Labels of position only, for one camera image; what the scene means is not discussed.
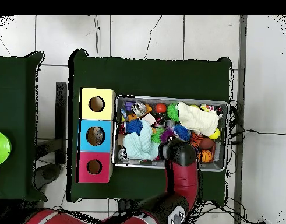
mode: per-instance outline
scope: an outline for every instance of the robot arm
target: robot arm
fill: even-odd
[[[179,139],[162,143],[158,149],[165,160],[166,189],[162,195],[139,202],[133,212],[116,212],[102,224],[182,224],[197,198],[196,153]],[[66,213],[43,209],[26,224],[89,224]]]

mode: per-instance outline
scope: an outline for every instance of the dark green tablecloth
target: dark green tablecloth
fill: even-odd
[[[76,161],[79,88],[112,89],[118,95],[141,95],[229,101],[231,60],[162,61],[90,58],[84,50],[69,59],[69,143]],[[76,183],[76,162],[68,164],[68,200],[78,198],[145,199],[164,191],[164,171],[114,167],[108,184]],[[224,205],[225,171],[201,172],[200,196]]]
[[[0,57],[0,132],[12,151],[0,165],[0,199],[45,200],[33,187],[35,158],[35,83],[43,54],[24,58]]]

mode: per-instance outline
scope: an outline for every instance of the blue box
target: blue box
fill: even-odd
[[[86,139],[89,128],[99,127],[105,133],[105,139],[100,145],[91,145]],[[112,146],[112,121],[81,120],[80,122],[80,151],[110,152]]]

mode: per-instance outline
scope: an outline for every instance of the shape sorter box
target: shape sorter box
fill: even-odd
[[[88,163],[92,160],[100,164],[100,172],[91,174]],[[112,174],[111,154],[105,152],[80,152],[79,183],[108,183]]]
[[[116,93],[111,89],[95,89],[81,87],[82,91],[82,119],[83,120],[108,120],[114,117],[114,103]],[[91,101],[99,98],[102,101],[101,110],[94,111],[91,108]]]
[[[78,129],[80,154],[77,161],[78,175],[76,178],[78,183],[108,183],[110,180],[115,96],[115,92],[111,89],[80,88],[81,110],[79,112],[80,129]],[[103,133],[103,140],[99,145],[88,142],[88,136],[93,134],[90,131],[92,127],[99,127]],[[100,167],[100,170],[94,171],[96,173],[92,173],[90,168],[93,163]]]

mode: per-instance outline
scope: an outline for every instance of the round hole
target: round hole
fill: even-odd
[[[87,163],[87,171],[90,174],[99,174],[101,172],[102,165],[99,160],[91,160]]]
[[[86,139],[93,146],[101,145],[105,140],[105,132],[100,127],[91,127],[86,133]]]
[[[104,109],[104,100],[100,96],[94,96],[89,101],[89,107],[92,111],[99,112]]]

